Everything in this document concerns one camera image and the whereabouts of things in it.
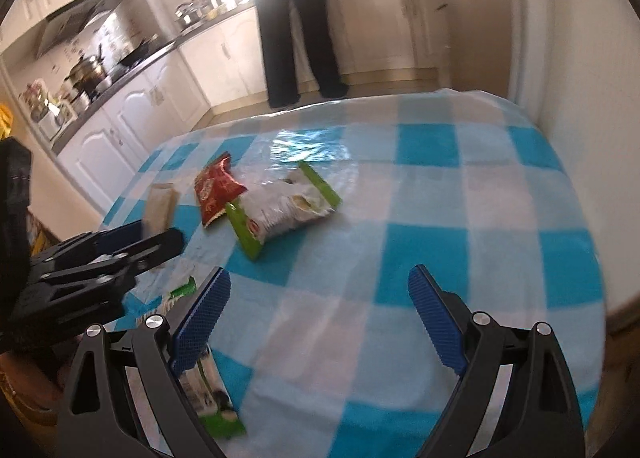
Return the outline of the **blue checkered tablecloth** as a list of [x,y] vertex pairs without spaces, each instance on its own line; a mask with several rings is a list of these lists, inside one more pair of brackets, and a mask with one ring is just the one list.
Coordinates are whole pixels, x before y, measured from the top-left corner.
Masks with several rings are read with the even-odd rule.
[[[193,181],[222,152],[247,187],[308,162],[341,203],[247,259],[226,219],[203,227]],[[360,98],[186,134],[155,148],[104,225],[172,184],[183,255],[142,275],[120,326],[216,266],[231,296],[209,344],[245,433],[230,457],[412,457],[456,384],[408,294],[413,266],[504,326],[550,323],[580,410],[604,355],[597,251],[562,164],[525,113],[486,92]]]

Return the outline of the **green snack packet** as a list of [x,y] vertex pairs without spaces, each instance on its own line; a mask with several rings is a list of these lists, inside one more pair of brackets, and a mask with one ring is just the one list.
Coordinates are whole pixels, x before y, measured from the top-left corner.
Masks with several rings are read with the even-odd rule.
[[333,214],[338,193],[306,161],[275,181],[246,190],[226,204],[226,214],[247,259],[267,241]]

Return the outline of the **blue green wipes pack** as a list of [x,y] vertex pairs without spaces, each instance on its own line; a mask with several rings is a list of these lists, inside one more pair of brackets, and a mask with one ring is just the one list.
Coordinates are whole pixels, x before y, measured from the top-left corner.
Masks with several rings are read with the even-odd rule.
[[[179,300],[196,291],[198,285],[190,276],[179,287],[157,297],[152,302],[152,308],[137,319],[137,325],[152,315],[166,315]],[[179,382],[201,424],[212,438],[230,440],[246,433],[208,345],[202,349],[196,364],[181,374]]]

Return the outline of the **red snack packet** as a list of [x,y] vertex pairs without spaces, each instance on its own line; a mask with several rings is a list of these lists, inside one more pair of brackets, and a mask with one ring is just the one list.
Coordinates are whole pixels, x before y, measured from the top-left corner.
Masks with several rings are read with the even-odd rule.
[[247,190],[231,174],[231,160],[229,151],[222,152],[219,157],[210,161],[194,179],[194,192],[204,228],[224,215],[226,204]]

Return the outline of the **yellow hanging towel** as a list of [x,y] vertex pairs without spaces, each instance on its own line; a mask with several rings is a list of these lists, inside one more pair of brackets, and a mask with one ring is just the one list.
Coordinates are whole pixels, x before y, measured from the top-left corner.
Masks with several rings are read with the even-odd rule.
[[11,109],[5,104],[0,104],[0,140],[12,135],[14,115]]

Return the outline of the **black frying pan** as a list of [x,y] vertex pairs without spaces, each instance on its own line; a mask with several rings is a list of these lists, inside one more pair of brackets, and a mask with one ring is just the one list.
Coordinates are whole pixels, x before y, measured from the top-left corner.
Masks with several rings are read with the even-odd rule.
[[140,42],[140,44],[134,48],[129,54],[122,57],[119,60],[119,66],[123,66],[126,69],[131,69],[134,66],[137,66],[142,60],[149,57],[150,54],[157,51],[157,48],[160,47],[160,36],[157,34],[152,35],[149,38],[145,38]]

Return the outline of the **small silver foil pouch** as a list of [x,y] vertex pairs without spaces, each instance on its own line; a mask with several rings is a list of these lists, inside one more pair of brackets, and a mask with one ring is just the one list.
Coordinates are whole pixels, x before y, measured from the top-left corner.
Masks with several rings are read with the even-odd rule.
[[154,184],[145,201],[142,233],[145,238],[156,236],[171,227],[179,193],[173,184]]

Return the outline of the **steel cooking pot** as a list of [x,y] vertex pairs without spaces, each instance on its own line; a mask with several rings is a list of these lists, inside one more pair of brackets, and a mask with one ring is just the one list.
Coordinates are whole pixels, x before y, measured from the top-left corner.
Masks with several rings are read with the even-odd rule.
[[103,61],[102,45],[99,45],[96,54],[82,54],[79,57],[66,80],[77,92],[84,92],[91,100],[96,99],[99,96],[99,86],[108,79]]

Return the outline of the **white kitchen cabinets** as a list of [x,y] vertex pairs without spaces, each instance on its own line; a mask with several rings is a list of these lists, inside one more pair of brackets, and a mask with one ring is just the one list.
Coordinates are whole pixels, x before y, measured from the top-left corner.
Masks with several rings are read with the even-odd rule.
[[[57,90],[81,59],[107,69],[150,42],[149,54],[114,75],[85,111],[44,137],[52,157],[91,205],[106,211],[164,141],[207,113],[265,100],[262,41],[253,0],[222,0],[216,16],[180,28],[180,0],[14,0],[1,25],[1,56],[24,92]],[[431,80],[447,57],[446,0],[328,0],[345,80]]]

